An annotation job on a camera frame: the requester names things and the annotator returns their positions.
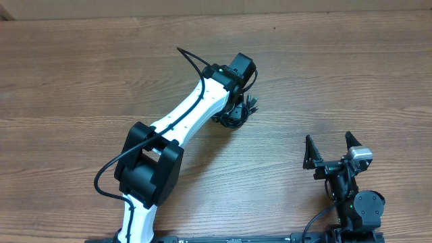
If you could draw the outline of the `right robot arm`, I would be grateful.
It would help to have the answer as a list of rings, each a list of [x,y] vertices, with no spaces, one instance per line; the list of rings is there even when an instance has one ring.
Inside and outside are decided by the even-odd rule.
[[[305,138],[304,169],[313,169],[315,180],[324,180],[327,195],[333,201],[340,225],[335,237],[373,233],[381,226],[385,198],[382,194],[358,189],[355,177],[373,161],[372,151],[351,132],[345,133],[347,153],[338,161],[324,161],[312,137]]]

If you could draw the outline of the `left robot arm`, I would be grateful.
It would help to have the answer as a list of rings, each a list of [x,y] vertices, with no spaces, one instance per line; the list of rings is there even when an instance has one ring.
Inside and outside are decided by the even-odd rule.
[[[251,58],[239,53],[229,65],[207,63],[198,74],[194,90],[173,111],[130,128],[114,172],[125,201],[114,242],[153,240],[157,208],[177,183],[184,149],[208,120],[236,129],[254,113],[256,101],[245,95],[257,78]]]

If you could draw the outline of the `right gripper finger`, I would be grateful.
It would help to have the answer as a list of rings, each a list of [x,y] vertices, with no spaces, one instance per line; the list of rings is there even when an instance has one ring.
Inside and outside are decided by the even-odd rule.
[[[354,146],[362,146],[362,144],[359,141],[357,141],[357,139],[350,131],[347,131],[345,133],[345,139],[346,139],[346,146],[348,151]]]
[[[322,163],[323,159],[314,144],[311,135],[308,134],[305,138],[305,154],[303,161],[304,169],[315,169],[318,163]]]

